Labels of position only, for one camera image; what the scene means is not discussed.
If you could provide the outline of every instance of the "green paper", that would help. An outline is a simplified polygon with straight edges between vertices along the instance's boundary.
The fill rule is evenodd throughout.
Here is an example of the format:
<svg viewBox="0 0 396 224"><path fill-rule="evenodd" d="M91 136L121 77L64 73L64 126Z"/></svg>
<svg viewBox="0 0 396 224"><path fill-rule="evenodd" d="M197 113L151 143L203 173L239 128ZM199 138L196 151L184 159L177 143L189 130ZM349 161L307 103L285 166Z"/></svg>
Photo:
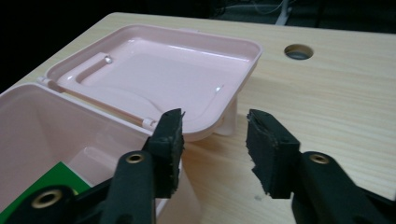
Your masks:
<svg viewBox="0 0 396 224"><path fill-rule="evenodd" d="M12 204L0 213L0 223L5 223L7 218L27 196L39 189L52 185L66 185L76 193L81 193L82 191L90 188L86 182L60 161L49 171L43 174L32 186L30 186Z"/></svg>

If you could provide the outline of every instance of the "clamp jaw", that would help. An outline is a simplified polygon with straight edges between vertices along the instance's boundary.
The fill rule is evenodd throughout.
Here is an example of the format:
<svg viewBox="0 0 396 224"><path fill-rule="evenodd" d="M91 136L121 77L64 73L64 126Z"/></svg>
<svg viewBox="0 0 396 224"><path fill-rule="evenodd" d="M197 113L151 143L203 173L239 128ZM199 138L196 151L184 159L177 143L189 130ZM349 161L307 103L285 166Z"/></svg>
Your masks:
<svg viewBox="0 0 396 224"><path fill-rule="evenodd" d="M359 188L329 155L300 142L272 115L250 109L253 173L273 199L289 199L297 223L396 223L396 202Z"/></svg>

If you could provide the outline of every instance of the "table hole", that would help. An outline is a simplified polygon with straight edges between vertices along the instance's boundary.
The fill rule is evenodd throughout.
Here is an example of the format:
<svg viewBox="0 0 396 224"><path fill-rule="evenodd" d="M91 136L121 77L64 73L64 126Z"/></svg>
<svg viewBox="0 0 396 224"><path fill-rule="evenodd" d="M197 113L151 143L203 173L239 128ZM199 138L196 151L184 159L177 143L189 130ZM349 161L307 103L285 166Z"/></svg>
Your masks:
<svg viewBox="0 0 396 224"><path fill-rule="evenodd" d="M307 60L314 55L314 51L306 45L293 44L285 48L285 54L294 60Z"/></svg>

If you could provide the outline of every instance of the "open plastic box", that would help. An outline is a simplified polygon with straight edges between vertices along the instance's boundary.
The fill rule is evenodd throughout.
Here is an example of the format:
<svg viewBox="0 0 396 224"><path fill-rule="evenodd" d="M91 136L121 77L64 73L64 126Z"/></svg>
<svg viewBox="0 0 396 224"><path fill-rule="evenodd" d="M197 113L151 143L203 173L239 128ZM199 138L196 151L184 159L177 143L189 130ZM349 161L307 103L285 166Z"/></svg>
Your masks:
<svg viewBox="0 0 396 224"><path fill-rule="evenodd" d="M236 95L262 54L243 39L129 25L0 95L0 211L58 161L92 186L140 150L161 114L182 108L186 141L235 128ZM181 167L158 223L199 222Z"/></svg>

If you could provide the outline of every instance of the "brass grommet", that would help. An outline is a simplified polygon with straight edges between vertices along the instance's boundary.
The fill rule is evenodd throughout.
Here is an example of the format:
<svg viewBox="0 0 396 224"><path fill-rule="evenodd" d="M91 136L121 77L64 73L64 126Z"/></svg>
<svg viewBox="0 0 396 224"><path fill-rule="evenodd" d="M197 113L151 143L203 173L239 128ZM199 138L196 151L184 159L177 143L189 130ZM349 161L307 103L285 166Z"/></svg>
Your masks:
<svg viewBox="0 0 396 224"><path fill-rule="evenodd" d="M330 162L327 157L322 156L320 154L312 154L312 155L309 156L309 159L311 161L314 161L314 162L320 163L320 164L327 164L327 163Z"/></svg>
<svg viewBox="0 0 396 224"><path fill-rule="evenodd" d="M46 208L57 203L62 198L62 192L59 189L52 189L38 195L33 201L33 208Z"/></svg>
<svg viewBox="0 0 396 224"><path fill-rule="evenodd" d="M141 162L145 159L145 157L143 155L140 154L133 154L131 156L129 156L128 158L126 158L126 161L129 163L138 163Z"/></svg>

